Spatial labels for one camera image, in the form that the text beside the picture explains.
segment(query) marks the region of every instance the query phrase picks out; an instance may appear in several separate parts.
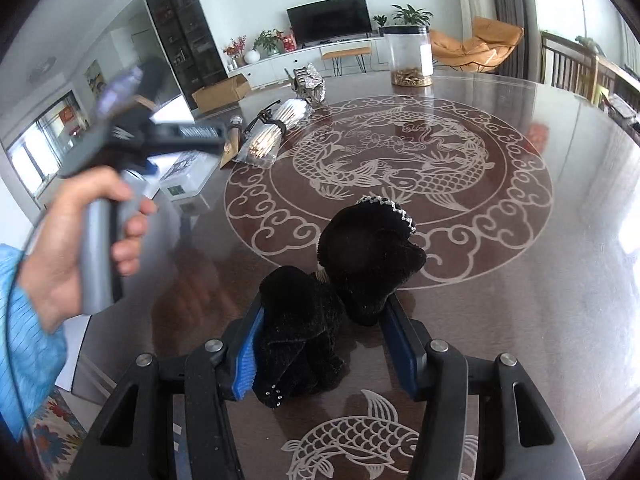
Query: gray handle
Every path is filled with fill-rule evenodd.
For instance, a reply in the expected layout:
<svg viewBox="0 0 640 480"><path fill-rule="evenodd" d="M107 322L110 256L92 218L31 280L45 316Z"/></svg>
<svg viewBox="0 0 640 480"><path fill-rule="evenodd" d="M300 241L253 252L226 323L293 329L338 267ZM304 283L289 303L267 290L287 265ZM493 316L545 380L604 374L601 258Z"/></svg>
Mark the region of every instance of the gray handle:
<svg viewBox="0 0 640 480"><path fill-rule="evenodd" d="M140 209L146 180L131 171L121 176L133 189L134 198L128 202L100 198L84 213L79 261L83 314L97 314L122 297L122 277L111 257L111 246L124 238L125 222Z"/></svg>

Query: plastic jar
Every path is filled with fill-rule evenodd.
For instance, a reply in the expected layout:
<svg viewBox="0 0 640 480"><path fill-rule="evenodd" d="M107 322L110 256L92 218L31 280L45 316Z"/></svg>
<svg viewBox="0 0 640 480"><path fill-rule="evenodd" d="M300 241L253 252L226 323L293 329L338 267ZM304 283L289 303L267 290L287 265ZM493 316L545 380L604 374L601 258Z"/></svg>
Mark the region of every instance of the plastic jar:
<svg viewBox="0 0 640 480"><path fill-rule="evenodd" d="M429 31L423 25L382 27L391 53L391 83L398 86L429 86L433 83L433 57Z"/></svg>

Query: fish pattern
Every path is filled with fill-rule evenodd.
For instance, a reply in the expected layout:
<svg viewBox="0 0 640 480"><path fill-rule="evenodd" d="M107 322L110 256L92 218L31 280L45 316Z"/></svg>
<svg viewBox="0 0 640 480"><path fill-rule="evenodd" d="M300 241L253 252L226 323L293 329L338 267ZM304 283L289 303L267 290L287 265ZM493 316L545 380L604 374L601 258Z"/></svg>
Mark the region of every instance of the fish pattern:
<svg viewBox="0 0 640 480"><path fill-rule="evenodd" d="M283 451L292 452L289 480L314 480L318 473L334 477L331 458L342 455L363 466L369 479L378 478L385 469L407 474L394 457L411 459L420 435L398 422L398 412L385 397L370 390L361 390L367 399L367 415L342 416L328 420L310 430L301 440L289 440ZM461 480L471 480L475 474L478 438L467 435L465 454L473 462L471 475L461 474Z"/></svg>
<svg viewBox="0 0 640 480"><path fill-rule="evenodd" d="M377 127L400 126L414 136L384 135ZM386 148L389 156L367 157L356 165L353 157L365 150ZM456 211L468 211L454 194L474 186L488 162L484 141L459 121L414 111L405 106L337 119L298 140L278 159L292 164L321 196L343 200L351 187L387 186L392 200L406 203L413 195Z"/></svg>

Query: glossy brown tabletop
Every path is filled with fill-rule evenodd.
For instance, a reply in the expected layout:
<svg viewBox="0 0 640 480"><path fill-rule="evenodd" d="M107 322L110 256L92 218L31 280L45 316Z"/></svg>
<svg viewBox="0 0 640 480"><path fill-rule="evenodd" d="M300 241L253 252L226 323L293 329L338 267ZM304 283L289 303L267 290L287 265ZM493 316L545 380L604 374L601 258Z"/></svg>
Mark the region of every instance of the glossy brown tabletop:
<svg viewBox="0 0 640 480"><path fill-rule="evenodd" d="M258 92L242 113L291 96ZM640 430L640 148L578 96L491 75L436 73L427 89L395 88L386 72L330 78L327 99L270 170L217 171L182 212L156 197L142 272L90 321L74 392L104 402L140 352L185 354L221 335L276 266L318 268L335 212L382 194L413 216L428 254L398 292L407 313L465 354L516 355L587 477L606 478ZM367 415L368 399L420 428L424 405L400 389L378 327L345 322L337 352L333 391L276 410L252 393L228 404L248 479L403 478L410 452L393 443L366 450L377 469L344 455L314 471L296 462L323 423ZM469 413L477 434L473 401Z"/></svg>

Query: plastic bag of sticks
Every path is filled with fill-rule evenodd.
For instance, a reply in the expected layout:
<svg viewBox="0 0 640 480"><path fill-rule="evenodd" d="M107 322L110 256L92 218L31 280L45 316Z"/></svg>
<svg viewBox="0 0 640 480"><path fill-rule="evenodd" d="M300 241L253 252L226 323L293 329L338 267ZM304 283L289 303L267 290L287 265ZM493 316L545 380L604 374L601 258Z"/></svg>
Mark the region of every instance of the plastic bag of sticks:
<svg viewBox="0 0 640 480"><path fill-rule="evenodd" d="M289 99L276 110L269 122L260 124L236 156L237 162L246 162L259 168L270 168L276 161L282 137L287 135L308 113L309 105L302 99Z"/></svg>

